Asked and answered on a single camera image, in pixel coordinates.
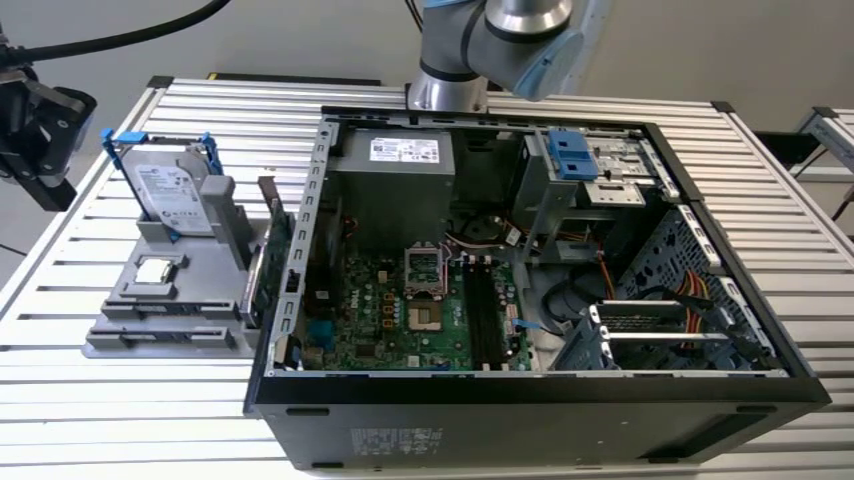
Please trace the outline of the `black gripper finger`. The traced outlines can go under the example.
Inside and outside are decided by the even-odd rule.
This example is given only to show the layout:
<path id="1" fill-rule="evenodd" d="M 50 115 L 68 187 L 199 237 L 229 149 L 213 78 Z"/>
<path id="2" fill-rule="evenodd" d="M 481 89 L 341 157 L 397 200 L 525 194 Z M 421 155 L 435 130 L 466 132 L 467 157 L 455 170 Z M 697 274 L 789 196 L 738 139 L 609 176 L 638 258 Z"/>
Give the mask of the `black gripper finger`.
<path id="1" fill-rule="evenodd" d="M 66 211 L 76 197 L 67 180 L 70 161 L 80 149 L 98 106 L 86 92 L 52 88 L 40 98 L 27 127 L 31 171 L 40 182 L 38 203 L 46 211 Z"/>

